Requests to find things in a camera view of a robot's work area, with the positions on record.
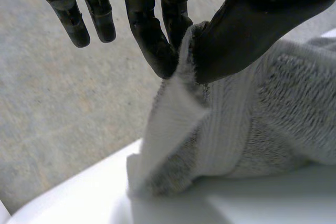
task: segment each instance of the gray floor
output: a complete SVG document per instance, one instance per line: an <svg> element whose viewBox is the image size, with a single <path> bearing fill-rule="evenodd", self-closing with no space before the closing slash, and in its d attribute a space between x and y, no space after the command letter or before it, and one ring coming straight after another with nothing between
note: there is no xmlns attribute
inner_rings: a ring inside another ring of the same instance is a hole
<svg viewBox="0 0 336 224"><path fill-rule="evenodd" d="M117 39L102 44L83 0L91 44L72 45L44 0L0 4L0 199L11 213L141 137L160 80L132 38L123 0L111 0ZM190 0L195 23L223 0ZM336 7L286 35L336 27ZM155 8L161 19L160 3Z"/></svg>

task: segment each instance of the gray towel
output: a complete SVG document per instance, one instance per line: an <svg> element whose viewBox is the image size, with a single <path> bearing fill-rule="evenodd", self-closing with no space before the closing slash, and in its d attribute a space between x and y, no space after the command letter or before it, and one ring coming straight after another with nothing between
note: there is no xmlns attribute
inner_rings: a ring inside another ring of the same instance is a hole
<svg viewBox="0 0 336 224"><path fill-rule="evenodd" d="M245 70L199 85L190 49L205 25L186 32L140 154L128 158L130 194L179 193L200 176L246 178L336 164L335 41L280 40Z"/></svg>

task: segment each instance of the terry cloth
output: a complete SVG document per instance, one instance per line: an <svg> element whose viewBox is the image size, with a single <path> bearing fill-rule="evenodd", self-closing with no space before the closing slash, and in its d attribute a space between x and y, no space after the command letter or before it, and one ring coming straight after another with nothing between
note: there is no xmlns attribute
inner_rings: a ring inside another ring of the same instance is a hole
<svg viewBox="0 0 336 224"><path fill-rule="evenodd" d="M140 153L128 158L130 195L179 193L200 176L247 178L336 164L335 40L280 40L243 71L200 85L191 52L206 24L186 32Z"/></svg>

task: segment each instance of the black robotic finger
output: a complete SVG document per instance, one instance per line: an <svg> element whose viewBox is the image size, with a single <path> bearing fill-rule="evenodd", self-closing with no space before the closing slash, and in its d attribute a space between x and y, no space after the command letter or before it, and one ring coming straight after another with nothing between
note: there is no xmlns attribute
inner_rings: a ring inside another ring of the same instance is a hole
<svg viewBox="0 0 336 224"><path fill-rule="evenodd" d="M103 43L114 41L116 29L110 0L85 0L99 39Z"/></svg>
<svg viewBox="0 0 336 224"><path fill-rule="evenodd" d="M76 47L90 44L90 36L82 19L76 0L46 0Z"/></svg>
<svg viewBox="0 0 336 224"><path fill-rule="evenodd" d="M181 45L182 38L193 22L188 17L188 0L161 0L163 21L169 42L176 50Z"/></svg>
<svg viewBox="0 0 336 224"><path fill-rule="evenodd" d="M161 78L175 71L178 55L154 16L155 0L125 0L131 31L149 65Z"/></svg>
<svg viewBox="0 0 336 224"><path fill-rule="evenodd" d="M334 1L225 0L195 42L197 82L209 83L243 70Z"/></svg>

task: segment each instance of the towel fabric texture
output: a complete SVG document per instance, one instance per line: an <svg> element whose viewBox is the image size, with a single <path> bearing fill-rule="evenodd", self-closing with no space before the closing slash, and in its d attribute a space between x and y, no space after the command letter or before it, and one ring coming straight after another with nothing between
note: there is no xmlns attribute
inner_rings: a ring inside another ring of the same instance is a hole
<svg viewBox="0 0 336 224"><path fill-rule="evenodd" d="M128 158L130 195L179 193L200 176L247 178L335 165L336 40L280 40L243 71L200 85L192 48L206 24L186 32L141 151Z"/></svg>

